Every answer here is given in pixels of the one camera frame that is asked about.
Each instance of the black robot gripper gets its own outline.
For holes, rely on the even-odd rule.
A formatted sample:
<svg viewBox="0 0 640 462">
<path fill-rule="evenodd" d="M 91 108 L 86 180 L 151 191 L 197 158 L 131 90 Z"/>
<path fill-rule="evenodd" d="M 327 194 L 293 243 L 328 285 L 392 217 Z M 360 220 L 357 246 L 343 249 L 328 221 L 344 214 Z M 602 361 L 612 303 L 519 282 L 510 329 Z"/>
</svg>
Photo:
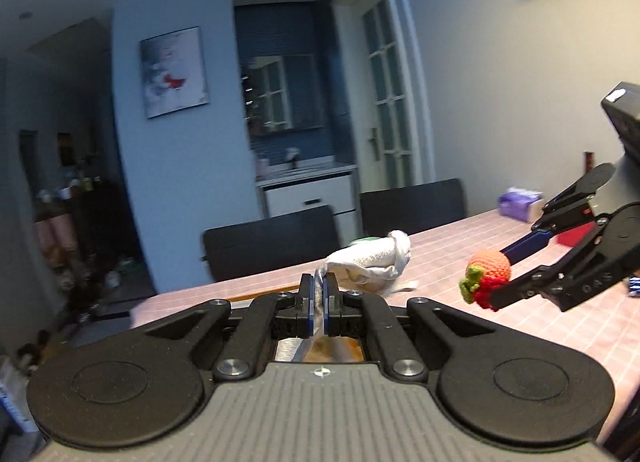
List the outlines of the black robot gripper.
<svg viewBox="0 0 640 462">
<path fill-rule="evenodd" d="M 216 299 L 80 347 L 43 365 L 28 403 L 40 429 L 71 447 L 144 444 L 196 419 L 224 384 L 260 377 L 277 342 L 313 334 L 314 280 L 247 309 Z M 613 404 L 605 369 L 558 344 L 426 298 L 406 308 L 324 286 L 324 332 L 360 341 L 383 376 L 429 392 L 449 420 L 482 441 L 516 450 L 594 438 Z"/>
</svg>

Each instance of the chair backrest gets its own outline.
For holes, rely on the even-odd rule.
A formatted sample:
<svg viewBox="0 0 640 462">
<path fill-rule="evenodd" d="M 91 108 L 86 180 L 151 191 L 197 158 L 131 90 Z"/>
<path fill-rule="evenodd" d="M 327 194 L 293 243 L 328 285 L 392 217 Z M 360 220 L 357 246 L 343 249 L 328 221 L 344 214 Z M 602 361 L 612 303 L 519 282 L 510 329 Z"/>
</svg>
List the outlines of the chair backrest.
<svg viewBox="0 0 640 462">
<path fill-rule="evenodd" d="M 460 179 L 360 194 L 366 235 L 385 237 L 394 229 L 408 235 L 462 220 L 465 194 Z"/>
<path fill-rule="evenodd" d="M 329 206 L 209 229 L 202 241 L 217 282 L 321 260 L 340 248 Z"/>
</svg>

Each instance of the crocheted strawberry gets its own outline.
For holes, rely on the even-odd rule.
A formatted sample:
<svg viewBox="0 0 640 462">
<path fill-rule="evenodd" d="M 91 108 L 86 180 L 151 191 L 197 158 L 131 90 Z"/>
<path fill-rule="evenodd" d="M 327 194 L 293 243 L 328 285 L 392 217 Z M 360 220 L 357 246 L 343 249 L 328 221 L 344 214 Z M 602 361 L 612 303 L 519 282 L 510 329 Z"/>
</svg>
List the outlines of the crocheted strawberry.
<svg viewBox="0 0 640 462">
<path fill-rule="evenodd" d="M 489 295 L 511 280 L 511 263 L 500 251 L 485 249 L 474 254 L 466 265 L 466 278 L 460 280 L 460 293 L 467 303 L 493 309 Z"/>
</svg>

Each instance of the mirror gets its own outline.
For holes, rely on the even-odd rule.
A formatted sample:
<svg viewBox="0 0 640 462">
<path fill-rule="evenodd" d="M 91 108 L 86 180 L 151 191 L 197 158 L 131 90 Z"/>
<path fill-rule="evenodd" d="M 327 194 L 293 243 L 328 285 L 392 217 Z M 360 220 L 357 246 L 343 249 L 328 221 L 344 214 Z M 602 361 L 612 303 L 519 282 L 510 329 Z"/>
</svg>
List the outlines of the mirror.
<svg viewBox="0 0 640 462">
<path fill-rule="evenodd" d="M 322 126 L 313 54 L 256 56 L 243 68 L 242 88 L 252 135 Z"/>
</svg>

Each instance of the bolt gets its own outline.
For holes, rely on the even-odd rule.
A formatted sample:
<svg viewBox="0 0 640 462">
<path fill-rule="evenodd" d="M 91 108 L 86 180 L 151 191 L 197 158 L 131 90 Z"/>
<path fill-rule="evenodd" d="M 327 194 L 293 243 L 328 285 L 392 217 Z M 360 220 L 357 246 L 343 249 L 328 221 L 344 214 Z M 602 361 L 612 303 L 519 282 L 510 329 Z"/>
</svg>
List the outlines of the bolt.
<svg viewBox="0 0 640 462">
<path fill-rule="evenodd" d="M 398 375 L 411 377 L 424 372 L 424 365 L 415 359 L 400 359 L 394 363 L 393 369 Z"/>
<path fill-rule="evenodd" d="M 225 359 L 216 368 L 225 376 L 241 376 L 249 370 L 249 365 L 241 359 Z"/>
</svg>

